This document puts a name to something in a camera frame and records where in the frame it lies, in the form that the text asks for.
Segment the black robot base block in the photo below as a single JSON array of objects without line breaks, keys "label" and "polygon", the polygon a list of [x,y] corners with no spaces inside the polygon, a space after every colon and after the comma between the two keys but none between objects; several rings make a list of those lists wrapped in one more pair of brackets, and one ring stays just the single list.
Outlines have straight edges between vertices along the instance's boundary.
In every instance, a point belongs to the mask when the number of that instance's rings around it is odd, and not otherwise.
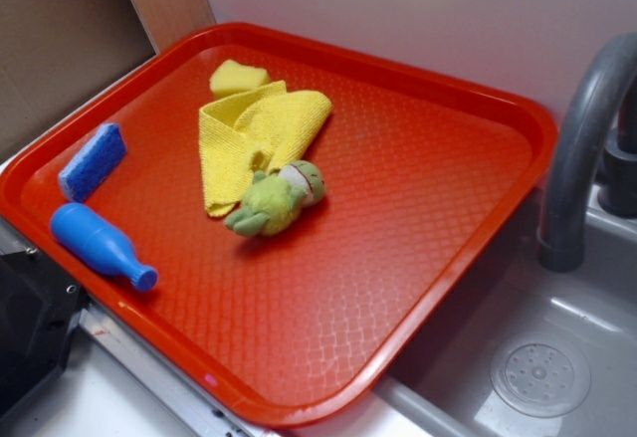
[{"label": "black robot base block", "polygon": [[66,370],[83,287],[41,251],[1,257],[1,419]]}]

